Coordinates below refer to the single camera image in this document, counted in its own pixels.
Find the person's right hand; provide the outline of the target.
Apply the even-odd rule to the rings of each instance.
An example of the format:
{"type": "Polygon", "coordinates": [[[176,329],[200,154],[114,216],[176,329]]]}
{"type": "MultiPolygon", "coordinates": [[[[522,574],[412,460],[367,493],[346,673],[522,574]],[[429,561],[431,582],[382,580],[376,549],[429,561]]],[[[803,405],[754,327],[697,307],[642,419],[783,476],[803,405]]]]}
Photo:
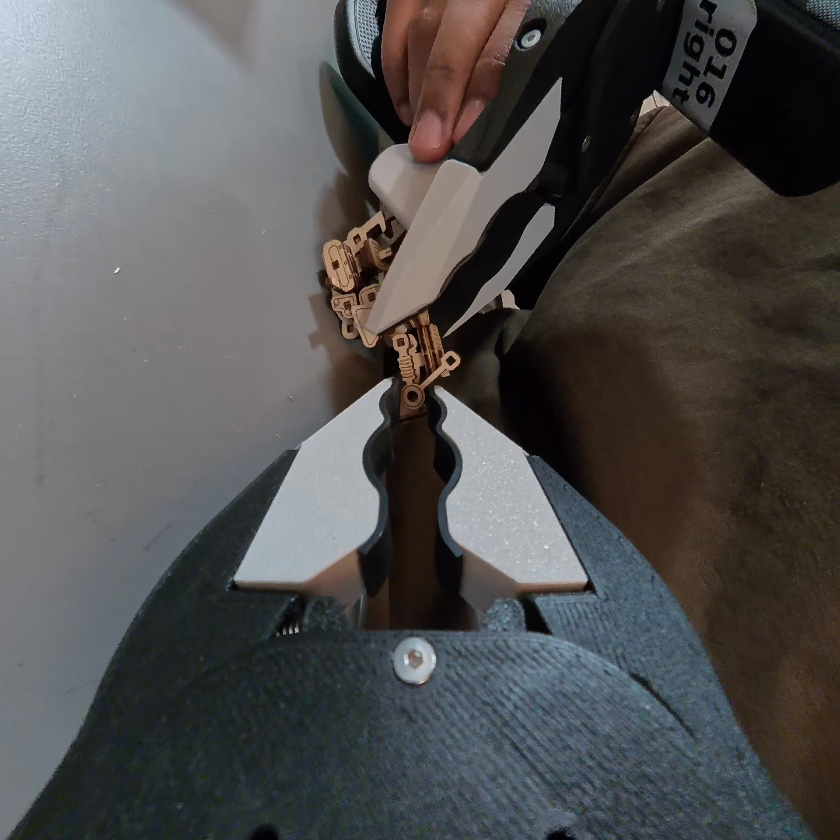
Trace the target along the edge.
{"type": "Polygon", "coordinates": [[[384,80],[415,161],[443,159],[497,95],[529,1],[387,2],[384,80]]]}

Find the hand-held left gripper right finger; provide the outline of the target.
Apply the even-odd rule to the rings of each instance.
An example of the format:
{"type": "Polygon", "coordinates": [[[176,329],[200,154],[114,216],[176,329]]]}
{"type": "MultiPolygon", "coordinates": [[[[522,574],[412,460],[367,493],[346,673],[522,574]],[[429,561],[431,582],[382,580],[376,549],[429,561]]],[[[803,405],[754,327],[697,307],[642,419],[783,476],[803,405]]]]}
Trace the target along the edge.
{"type": "Polygon", "coordinates": [[[437,577],[476,613],[499,598],[580,592],[589,578],[527,452],[436,386],[428,404],[437,577]]]}

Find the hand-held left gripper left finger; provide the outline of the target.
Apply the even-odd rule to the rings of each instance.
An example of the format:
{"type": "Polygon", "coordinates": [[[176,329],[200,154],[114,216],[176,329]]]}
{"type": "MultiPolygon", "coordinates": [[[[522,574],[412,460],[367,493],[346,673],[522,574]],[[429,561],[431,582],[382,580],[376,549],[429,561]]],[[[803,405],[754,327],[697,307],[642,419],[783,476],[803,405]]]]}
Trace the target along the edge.
{"type": "Polygon", "coordinates": [[[400,386],[386,378],[305,440],[245,553],[240,589],[374,596],[393,563],[389,500],[400,386]]]}

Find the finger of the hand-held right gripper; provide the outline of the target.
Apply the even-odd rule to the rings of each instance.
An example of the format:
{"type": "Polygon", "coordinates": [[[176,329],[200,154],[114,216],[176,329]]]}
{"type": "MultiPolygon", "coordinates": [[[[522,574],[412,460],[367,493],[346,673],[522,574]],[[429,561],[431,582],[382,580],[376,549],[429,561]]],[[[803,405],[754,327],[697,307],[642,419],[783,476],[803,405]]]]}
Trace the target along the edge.
{"type": "Polygon", "coordinates": [[[434,303],[434,323],[447,337],[509,288],[554,226],[554,207],[513,197],[490,221],[474,252],[455,269],[434,303]]]}
{"type": "Polygon", "coordinates": [[[382,333],[434,303],[502,204],[538,176],[561,115],[558,79],[485,173],[455,160],[438,168],[386,273],[366,328],[382,333]]]}

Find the small wooden lever piece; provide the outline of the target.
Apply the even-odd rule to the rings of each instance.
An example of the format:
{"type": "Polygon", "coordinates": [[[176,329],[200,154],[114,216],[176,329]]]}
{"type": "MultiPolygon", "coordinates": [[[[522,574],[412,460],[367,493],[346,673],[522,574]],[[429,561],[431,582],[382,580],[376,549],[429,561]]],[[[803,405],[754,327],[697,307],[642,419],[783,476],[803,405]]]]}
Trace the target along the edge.
{"type": "Polygon", "coordinates": [[[453,350],[444,351],[434,325],[395,331],[391,342],[402,379],[400,418],[413,417],[424,410],[427,388],[448,377],[461,359],[453,350]]]}

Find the wooden robot model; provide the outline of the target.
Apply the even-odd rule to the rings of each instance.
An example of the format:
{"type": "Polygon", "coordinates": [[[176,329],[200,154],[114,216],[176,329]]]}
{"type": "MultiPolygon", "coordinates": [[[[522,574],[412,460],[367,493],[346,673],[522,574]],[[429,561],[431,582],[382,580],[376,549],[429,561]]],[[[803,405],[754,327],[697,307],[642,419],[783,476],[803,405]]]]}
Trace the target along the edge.
{"type": "Polygon", "coordinates": [[[428,310],[422,310],[387,329],[382,336],[367,327],[405,233],[405,227],[396,217],[384,210],[351,229],[345,239],[331,239],[322,247],[324,284],[329,289],[331,309],[340,321],[345,339],[360,340],[368,349],[380,343],[387,343],[392,348],[391,336],[395,331],[434,325],[428,310]]]}

